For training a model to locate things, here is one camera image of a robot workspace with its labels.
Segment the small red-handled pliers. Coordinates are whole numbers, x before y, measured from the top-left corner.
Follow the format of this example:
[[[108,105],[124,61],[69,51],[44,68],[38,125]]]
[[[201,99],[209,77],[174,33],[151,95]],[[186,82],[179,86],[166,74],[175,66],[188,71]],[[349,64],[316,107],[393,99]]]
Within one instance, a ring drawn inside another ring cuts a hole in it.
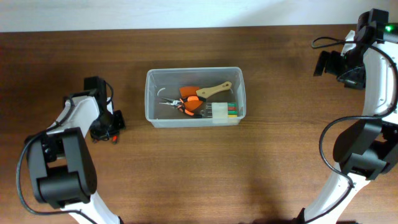
[[[94,134],[90,134],[91,139],[94,143],[97,143],[99,141],[110,141],[112,144],[117,144],[119,141],[119,136],[114,135],[114,136],[96,136]]]

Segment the orange black long-nose pliers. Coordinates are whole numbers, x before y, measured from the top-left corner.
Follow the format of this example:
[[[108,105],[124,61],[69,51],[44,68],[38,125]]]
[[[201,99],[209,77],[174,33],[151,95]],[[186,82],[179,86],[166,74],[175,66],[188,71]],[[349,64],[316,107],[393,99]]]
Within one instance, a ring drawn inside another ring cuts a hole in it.
[[[206,102],[206,99],[204,97],[188,96],[185,98],[179,98],[178,100],[162,97],[162,99],[165,100],[165,102],[160,102],[160,104],[173,106],[185,115],[188,115],[192,118],[202,118],[203,117],[201,114],[195,114],[192,111],[189,111],[186,108],[185,103],[194,102],[194,101]]]

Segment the orange scraper wooden handle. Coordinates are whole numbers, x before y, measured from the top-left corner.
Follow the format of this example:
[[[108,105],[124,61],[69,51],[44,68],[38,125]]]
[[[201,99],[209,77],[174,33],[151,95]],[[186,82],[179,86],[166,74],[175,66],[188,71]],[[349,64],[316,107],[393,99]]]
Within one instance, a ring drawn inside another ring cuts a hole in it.
[[[224,82],[220,85],[208,88],[200,88],[198,86],[185,86],[180,88],[180,94],[182,98],[188,96],[201,96],[207,99],[210,96],[219,93],[221,91],[230,90],[231,87],[232,87],[231,82]],[[189,111],[194,112],[197,108],[199,108],[202,105],[202,103],[203,102],[200,101],[188,102],[185,103],[185,106]]]

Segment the clear box coloured tubes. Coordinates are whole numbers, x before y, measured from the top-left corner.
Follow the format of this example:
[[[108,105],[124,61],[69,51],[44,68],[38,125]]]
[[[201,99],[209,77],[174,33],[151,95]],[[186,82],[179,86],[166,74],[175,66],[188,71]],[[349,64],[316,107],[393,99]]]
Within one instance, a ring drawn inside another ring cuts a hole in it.
[[[204,118],[226,119],[237,118],[238,111],[236,103],[207,103],[200,114]]]

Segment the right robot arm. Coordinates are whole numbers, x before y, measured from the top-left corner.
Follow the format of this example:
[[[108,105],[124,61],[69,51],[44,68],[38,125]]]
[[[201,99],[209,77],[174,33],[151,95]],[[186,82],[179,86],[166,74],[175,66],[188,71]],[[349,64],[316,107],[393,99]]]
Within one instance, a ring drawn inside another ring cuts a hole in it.
[[[325,162],[331,175],[321,193],[293,223],[337,223],[363,187],[397,164],[397,26],[387,11],[371,9],[345,39],[331,39],[339,44],[341,52],[320,53],[314,75],[330,73],[345,87],[364,90],[363,113],[338,118],[322,131],[320,142],[333,125],[354,121],[335,141],[335,163]]]

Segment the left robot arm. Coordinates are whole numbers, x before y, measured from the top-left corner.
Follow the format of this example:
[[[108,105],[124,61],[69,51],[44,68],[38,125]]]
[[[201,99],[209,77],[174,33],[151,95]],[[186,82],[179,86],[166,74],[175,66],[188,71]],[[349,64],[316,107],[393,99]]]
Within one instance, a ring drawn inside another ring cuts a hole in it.
[[[47,129],[27,137],[17,162],[16,186],[22,206],[34,215],[71,215],[78,223],[122,224],[97,190],[97,175],[85,138],[116,144],[125,128],[114,109],[114,90],[100,77],[84,79],[83,91],[63,99],[63,111]],[[31,208],[21,189],[22,160],[27,161],[33,195],[51,212]]]

